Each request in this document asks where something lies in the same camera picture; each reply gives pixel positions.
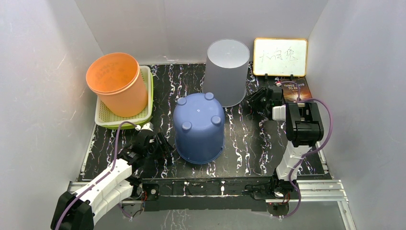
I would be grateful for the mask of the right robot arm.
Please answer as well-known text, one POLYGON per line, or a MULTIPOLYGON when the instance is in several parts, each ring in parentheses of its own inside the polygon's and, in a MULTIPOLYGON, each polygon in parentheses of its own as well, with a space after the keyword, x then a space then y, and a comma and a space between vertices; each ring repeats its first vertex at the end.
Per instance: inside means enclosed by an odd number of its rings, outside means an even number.
POLYGON ((324 136, 324 126, 317 101, 307 99, 286 102, 280 86, 262 87, 245 97, 253 110, 263 113, 269 120, 283 121, 288 140, 280 164, 266 184, 251 189, 255 199, 287 199, 297 189, 296 178, 299 165, 324 136))

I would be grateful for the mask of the grey plastic bucket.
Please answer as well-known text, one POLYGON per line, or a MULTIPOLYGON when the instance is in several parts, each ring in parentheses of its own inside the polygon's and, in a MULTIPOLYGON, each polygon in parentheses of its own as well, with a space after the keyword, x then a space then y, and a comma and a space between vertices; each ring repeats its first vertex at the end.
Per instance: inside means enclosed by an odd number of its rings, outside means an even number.
POLYGON ((221 39, 207 49, 202 92, 211 92, 223 107, 233 107, 246 96, 249 48, 235 39, 221 39))

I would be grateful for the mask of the blue plastic bucket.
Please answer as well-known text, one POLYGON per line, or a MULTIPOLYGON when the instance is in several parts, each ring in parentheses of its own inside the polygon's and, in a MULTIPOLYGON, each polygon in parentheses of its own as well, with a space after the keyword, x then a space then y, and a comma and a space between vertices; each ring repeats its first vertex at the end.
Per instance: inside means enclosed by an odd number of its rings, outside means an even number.
POLYGON ((176 150, 187 162, 207 164, 224 150, 225 112, 211 92, 180 97, 173 126, 176 150))

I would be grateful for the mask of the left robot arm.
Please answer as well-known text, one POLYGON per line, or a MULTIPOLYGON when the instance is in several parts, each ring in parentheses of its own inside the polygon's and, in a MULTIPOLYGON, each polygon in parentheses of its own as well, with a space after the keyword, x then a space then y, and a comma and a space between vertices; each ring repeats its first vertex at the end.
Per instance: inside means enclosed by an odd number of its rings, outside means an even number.
POLYGON ((159 185, 144 183, 134 173, 146 163, 166 160, 174 148, 161 132, 151 129, 135 132, 116 160, 91 182, 58 199, 50 228, 53 230, 92 230, 113 207, 125 199, 157 200, 159 185))

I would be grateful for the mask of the orange plastic bucket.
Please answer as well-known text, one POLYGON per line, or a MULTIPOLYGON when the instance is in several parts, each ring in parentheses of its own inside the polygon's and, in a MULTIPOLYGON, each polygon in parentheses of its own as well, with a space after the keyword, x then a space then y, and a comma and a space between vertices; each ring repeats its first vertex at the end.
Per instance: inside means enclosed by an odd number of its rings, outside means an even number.
POLYGON ((117 116, 132 117, 147 106, 140 65, 130 54, 111 53, 97 59, 87 70, 86 82, 117 116))

